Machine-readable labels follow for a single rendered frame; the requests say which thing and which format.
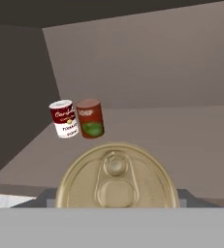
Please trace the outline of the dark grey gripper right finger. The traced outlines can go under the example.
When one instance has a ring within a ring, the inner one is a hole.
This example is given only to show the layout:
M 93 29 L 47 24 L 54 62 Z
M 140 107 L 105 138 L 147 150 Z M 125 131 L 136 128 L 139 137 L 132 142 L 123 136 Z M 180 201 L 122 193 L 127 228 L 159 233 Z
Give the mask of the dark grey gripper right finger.
M 179 204 L 181 207 L 188 207 L 188 208 L 216 207 L 216 204 L 214 203 L 210 203 L 210 202 L 194 197 L 186 189 L 178 189 L 177 193 L 178 193 Z

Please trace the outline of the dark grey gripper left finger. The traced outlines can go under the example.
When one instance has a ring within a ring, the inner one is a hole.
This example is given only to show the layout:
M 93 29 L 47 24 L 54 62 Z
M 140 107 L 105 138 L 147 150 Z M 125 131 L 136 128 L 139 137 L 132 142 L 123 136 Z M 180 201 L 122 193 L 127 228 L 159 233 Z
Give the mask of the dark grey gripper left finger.
M 15 208 L 55 208 L 56 189 L 46 189 L 34 200 L 15 205 Z

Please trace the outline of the gold pull-tab can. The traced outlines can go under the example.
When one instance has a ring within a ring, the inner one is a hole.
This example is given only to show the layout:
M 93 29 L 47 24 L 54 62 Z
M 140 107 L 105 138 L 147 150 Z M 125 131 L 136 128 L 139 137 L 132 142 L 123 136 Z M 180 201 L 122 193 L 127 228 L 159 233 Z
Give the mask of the gold pull-tab can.
M 110 142 L 71 164 L 57 188 L 58 208 L 178 208 L 176 186 L 152 155 L 137 145 Z

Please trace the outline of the brown open cabinet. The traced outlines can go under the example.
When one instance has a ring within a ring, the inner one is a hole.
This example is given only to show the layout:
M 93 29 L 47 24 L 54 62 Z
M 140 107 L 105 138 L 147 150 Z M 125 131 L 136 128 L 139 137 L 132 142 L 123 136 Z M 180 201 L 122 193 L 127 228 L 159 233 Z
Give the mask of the brown open cabinet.
M 224 1 L 44 29 L 0 26 L 0 194 L 56 187 L 93 141 L 49 105 L 97 99 L 104 140 L 150 152 L 175 185 L 224 199 Z

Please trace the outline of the red and white soup can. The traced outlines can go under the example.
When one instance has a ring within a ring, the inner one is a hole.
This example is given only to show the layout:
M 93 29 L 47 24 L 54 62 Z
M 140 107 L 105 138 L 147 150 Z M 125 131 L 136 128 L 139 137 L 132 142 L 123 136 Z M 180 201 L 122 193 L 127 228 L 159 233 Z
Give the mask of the red and white soup can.
M 71 100 L 60 100 L 49 106 L 57 135 L 61 139 L 74 137 L 79 133 L 79 125 Z

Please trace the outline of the red can with green label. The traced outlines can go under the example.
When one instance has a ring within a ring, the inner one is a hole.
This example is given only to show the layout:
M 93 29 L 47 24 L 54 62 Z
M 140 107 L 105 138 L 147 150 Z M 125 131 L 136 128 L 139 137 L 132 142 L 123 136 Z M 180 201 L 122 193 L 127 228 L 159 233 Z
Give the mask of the red can with green label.
M 77 102 L 76 109 L 82 136 L 86 139 L 96 139 L 105 133 L 101 102 L 96 99 L 86 99 Z

